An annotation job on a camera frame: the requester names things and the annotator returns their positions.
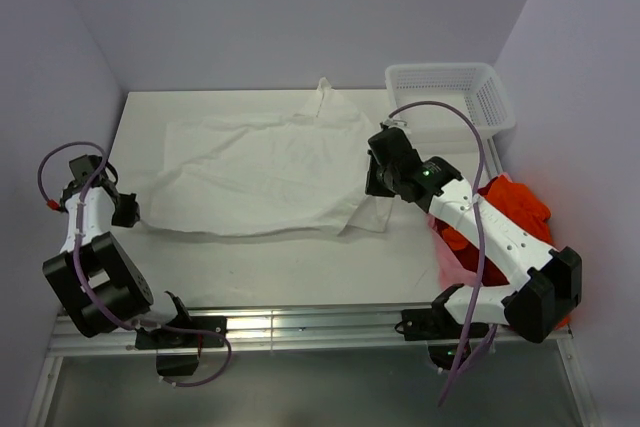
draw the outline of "white cloth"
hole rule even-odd
[[[376,130],[326,79],[295,115],[168,124],[164,171],[141,199],[144,218],[158,228],[222,236],[303,228],[338,234],[347,223],[384,231],[390,200],[364,194],[367,139]]]

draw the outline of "orange cloth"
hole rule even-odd
[[[547,225],[547,221],[551,218],[551,211],[533,195],[526,185],[511,182],[506,176],[501,175],[480,189],[479,194],[522,230],[553,245],[551,231]],[[472,272],[478,270],[478,249],[466,237],[440,220],[436,220],[436,231],[465,269]],[[500,269],[487,259],[482,283],[485,286],[497,286],[506,285],[508,282]],[[568,321],[567,317],[558,327],[565,325]]]

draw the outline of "gray wall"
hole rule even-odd
[[[609,425],[640,419],[640,0],[528,0],[497,69],[518,126],[504,163],[584,261],[582,366]]]
[[[0,11],[0,423],[17,426],[57,308],[42,262],[66,232],[66,219],[38,194],[38,162],[72,139],[108,146],[122,93],[68,0],[0,0]],[[69,180],[68,158],[54,160],[46,176],[56,196]]]
[[[128,90],[383,86],[394,63],[493,63],[525,1],[73,0]]]

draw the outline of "laundry basket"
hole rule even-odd
[[[445,102],[465,114],[483,139],[515,125],[515,116],[502,82],[490,65],[392,65],[385,74],[392,110],[419,100]],[[398,117],[407,122],[414,142],[472,139],[464,122],[441,107],[418,106],[398,114]]]

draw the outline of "purple cable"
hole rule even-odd
[[[396,110],[391,112],[389,114],[389,118],[391,119],[395,115],[398,115],[400,112],[404,112],[405,110],[408,110],[420,105],[435,105],[438,107],[443,107],[453,112],[458,117],[460,117],[471,130],[471,133],[475,137],[476,143],[478,144],[478,153],[480,154],[480,158],[478,161],[478,170],[476,171],[476,176],[473,179],[473,186],[471,190],[473,197],[475,197],[478,194],[478,189],[480,188],[480,180],[482,178],[482,169],[484,168],[486,163],[484,149],[482,148],[482,139],[480,138],[480,133],[478,132],[478,129],[476,129],[475,125],[473,125],[473,123],[469,119],[467,119],[464,116],[464,114],[460,112],[458,109],[456,109],[455,107],[452,107],[449,104],[445,104],[444,102],[438,102],[435,100],[424,100],[424,101],[412,102],[410,104],[403,105],[402,107],[398,107]],[[497,329],[496,327],[492,327],[489,330],[489,333],[486,335],[484,339],[482,339],[482,342],[480,343],[480,345],[476,347],[476,349],[474,349],[471,355],[464,362],[464,365],[462,366],[463,368],[460,368],[462,354],[464,352],[465,345],[469,340],[469,330],[471,328],[471,320],[473,319],[473,311],[475,310],[476,303],[478,302],[480,287],[482,287],[482,276],[484,274],[484,260],[485,260],[485,251],[486,251],[484,227],[482,226],[482,218],[480,217],[480,207],[478,206],[477,202],[473,203],[473,215],[475,217],[476,225],[478,227],[478,270],[476,274],[477,275],[476,283],[473,286],[471,299],[469,300],[469,308],[467,309],[467,314],[464,319],[464,324],[462,325],[460,341],[458,343],[458,348],[456,349],[456,355],[453,358],[453,365],[451,366],[451,370],[449,371],[449,375],[447,376],[447,382],[445,383],[444,388],[442,389],[442,393],[440,394],[440,398],[438,399],[438,407],[441,407],[442,404],[444,404],[444,401],[446,400],[447,396],[449,395],[449,392],[451,391],[451,387],[453,386],[453,383],[456,381],[458,376],[462,374],[462,372],[464,372],[471,366],[470,362],[482,357],[482,354],[486,353],[489,350],[489,347],[493,342],[493,338],[495,337],[495,332]]]
[[[87,297],[89,297],[91,302],[93,302],[93,304],[98,308],[98,310],[102,313],[102,315],[104,315],[107,319],[109,319],[110,322],[120,327],[121,329],[129,330],[129,331],[135,330],[135,327],[133,325],[120,320],[113,312],[111,312],[109,308],[104,304],[104,302],[102,302],[100,297],[96,295],[96,293],[93,291],[93,289],[89,285],[89,281],[87,280],[87,277],[85,276],[82,270],[82,265],[80,264],[80,248],[82,247],[82,237],[84,236],[84,234],[82,233],[82,224],[84,220],[84,199],[89,193],[89,189],[91,189],[91,184],[93,184],[93,181],[96,179],[96,177],[98,177],[98,175],[100,175],[100,173],[104,170],[104,168],[107,165],[107,154],[104,151],[104,149],[93,142],[77,141],[77,142],[69,142],[67,144],[61,145],[60,147],[57,147],[56,149],[52,150],[47,155],[45,155],[45,157],[40,162],[40,165],[38,166],[38,189],[40,190],[40,193],[42,194],[42,197],[44,197],[45,201],[48,202],[50,198],[47,195],[47,192],[44,190],[44,184],[42,182],[42,172],[44,171],[44,167],[46,163],[49,161],[49,159],[53,155],[57,154],[61,150],[67,149],[69,147],[79,146],[79,145],[93,147],[94,149],[98,150],[98,152],[100,152],[100,155],[102,156],[102,160],[98,168],[94,170],[93,173],[89,176],[84,186],[82,187],[82,190],[80,191],[78,211],[76,215],[76,236],[75,236],[75,243],[73,244],[73,266],[75,268],[78,281],[80,282],[80,285],[82,285],[82,288],[87,294]],[[165,377],[162,378],[162,380],[164,380],[165,382],[173,386],[198,387],[200,385],[208,384],[209,382],[220,377],[226,370],[229,363],[231,362],[231,354],[232,354],[231,343],[227,340],[227,338],[224,335],[220,335],[216,332],[212,332],[209,330],[180,329],[178,327],[171,327],[168,325],[162,325],[162,324],[159,325],[154,322],[142,321],[140,324],[150,326],[150,327],[159,326],[159,328],[163,330],[166,330],[169,332],[175,332],[178,334],[193,334],[193,335],[205,335],[208,337],[214,337],[216,339],[222,340],[225,346],[227,347],[227,357],[225,358],[225,361],[222,364],[222,367],[220,367],[218,371],[215,372],[213,375],[207,377],[206,379],[199,380],[196,382],[176,382],[174,380],[167,379]]]

